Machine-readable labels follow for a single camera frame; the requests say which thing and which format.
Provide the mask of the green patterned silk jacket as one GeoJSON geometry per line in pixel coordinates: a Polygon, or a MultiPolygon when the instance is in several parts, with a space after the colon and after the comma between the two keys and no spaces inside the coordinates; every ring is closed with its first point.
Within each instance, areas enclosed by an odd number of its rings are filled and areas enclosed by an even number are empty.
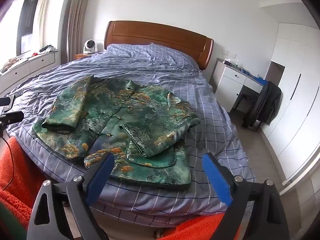
{"type": "Polygon", "coordinates": [[[113,178],[186,189],[184,138],[199,123],[188,102],[162,87],[87,76],[58,94],[33,131],[56,154],[81,159],[86,168],[111,153],[113,178]]]}

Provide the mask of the orange fuzzy clothing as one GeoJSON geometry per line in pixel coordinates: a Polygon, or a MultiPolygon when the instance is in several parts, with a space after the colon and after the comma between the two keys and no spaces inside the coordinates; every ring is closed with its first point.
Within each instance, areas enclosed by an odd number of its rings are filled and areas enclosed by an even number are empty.
{"type": "Polygon", "coordinates": [[[31,212],[45,181],[15,137],[1,152],[1,239],[26,239],[31,212]]]}

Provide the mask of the clothes pile on cabinet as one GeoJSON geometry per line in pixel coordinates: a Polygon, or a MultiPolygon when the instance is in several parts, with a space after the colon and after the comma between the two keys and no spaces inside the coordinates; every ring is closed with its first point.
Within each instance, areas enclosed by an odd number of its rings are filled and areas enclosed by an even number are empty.
{"type": "Polygon", "coordinates": [[[46,53],[55,53],[55,52],[58,52],[58,50],[54,46],[47,45],[47,46],[41,48],[38,52],[32,53],[31,57],[46,54],[46,53]]]}

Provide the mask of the white window-side drawer cabinet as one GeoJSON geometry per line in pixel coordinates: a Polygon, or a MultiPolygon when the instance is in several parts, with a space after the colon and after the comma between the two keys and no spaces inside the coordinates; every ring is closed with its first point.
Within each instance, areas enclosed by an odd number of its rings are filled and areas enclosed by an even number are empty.
{"type": "Polygon", "coordinates": [[[12,66],[1,76],[1,95],[11,91],[28,78],[57,66],[56,52],[34,56],[26,61],[12,66]]]}

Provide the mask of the white wardrobe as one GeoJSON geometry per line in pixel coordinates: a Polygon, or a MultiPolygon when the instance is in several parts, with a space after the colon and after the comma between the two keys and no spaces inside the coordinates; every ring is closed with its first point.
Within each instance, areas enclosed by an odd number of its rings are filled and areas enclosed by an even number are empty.
{"type": "Polygon", "coordinates": [[[319,30],[279,24],[271,62],[284,67],[282,94],[278,114],[263,133],[287,184],[319,147],[319,30]]]}

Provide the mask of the wooden nightstand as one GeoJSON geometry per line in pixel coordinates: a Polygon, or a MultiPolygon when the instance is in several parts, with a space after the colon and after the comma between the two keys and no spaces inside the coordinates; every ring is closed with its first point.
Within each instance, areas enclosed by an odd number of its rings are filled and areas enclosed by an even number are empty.
{"type": "Polygon", "coordinates": [[[75,59],[75,60],[78,60],[78,59],[82,59],[82,58],[85,58],[85,57],[93,56],[93,55],[95,55],[95,54],[97,54],[97,53],[81,53],[81,54],[76,54],[76,55],[74,56],[74,59],[75,59]]]}

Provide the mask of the beige curtain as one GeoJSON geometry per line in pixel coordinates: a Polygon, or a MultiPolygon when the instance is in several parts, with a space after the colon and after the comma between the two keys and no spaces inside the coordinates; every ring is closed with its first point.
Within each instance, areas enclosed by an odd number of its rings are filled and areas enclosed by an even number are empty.
{"type": "Polygon", "coordinates": [[[88,0],[64,0],[59,52],[61,63],[73,61],[82,52],[83,29],[88,0]]]}

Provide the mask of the white round fan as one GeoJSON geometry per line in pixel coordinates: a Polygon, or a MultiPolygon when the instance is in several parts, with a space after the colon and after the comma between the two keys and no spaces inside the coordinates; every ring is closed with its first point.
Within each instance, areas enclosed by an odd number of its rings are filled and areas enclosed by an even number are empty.
{"type": "Polygon", "coordinates": [[[94,40],[87,40],[84,43],[83,53],[84,54],[95,53],[95,41],[94,40]]]}

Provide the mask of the black jacket on chair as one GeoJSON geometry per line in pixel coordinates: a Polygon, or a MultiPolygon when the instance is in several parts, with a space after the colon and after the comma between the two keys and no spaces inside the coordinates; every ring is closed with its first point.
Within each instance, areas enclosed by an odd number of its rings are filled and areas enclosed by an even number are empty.
{"type": "Polygon", "coordinates": [[[270,124],[276,117],[279,111],[281,100],[281,89],[271,81],[262,88],[257,100],[253,106],[245,114],[242,127],[253,127],[256,121],[259,121],[259,126],[262,123],[270,124]]]}

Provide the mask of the white desk with drawers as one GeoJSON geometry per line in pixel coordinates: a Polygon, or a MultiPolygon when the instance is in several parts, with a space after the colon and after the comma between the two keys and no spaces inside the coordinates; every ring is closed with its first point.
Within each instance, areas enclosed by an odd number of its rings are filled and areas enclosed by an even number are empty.
{"type": "Polygon", "coordinates": [[[216,61],[212,84],[216,99],[226,112],[230,112],[236,105],[242,91],[249,90],[255,95],[263,88],[253,77],[225,64],[221,59],[216,61]]]}

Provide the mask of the wooden headboard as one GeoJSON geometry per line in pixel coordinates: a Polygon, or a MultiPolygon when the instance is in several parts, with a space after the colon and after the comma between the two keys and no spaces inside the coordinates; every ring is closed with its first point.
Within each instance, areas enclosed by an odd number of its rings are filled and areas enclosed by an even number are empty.
{"type": "Polygon", "coordinates": [[[170,25],[141,21],[110,21],[104,48],[110,44],[157,44],[183,52],[192,57],[200,70],[209,64],[214,41],[204,35],[170,25]]]}

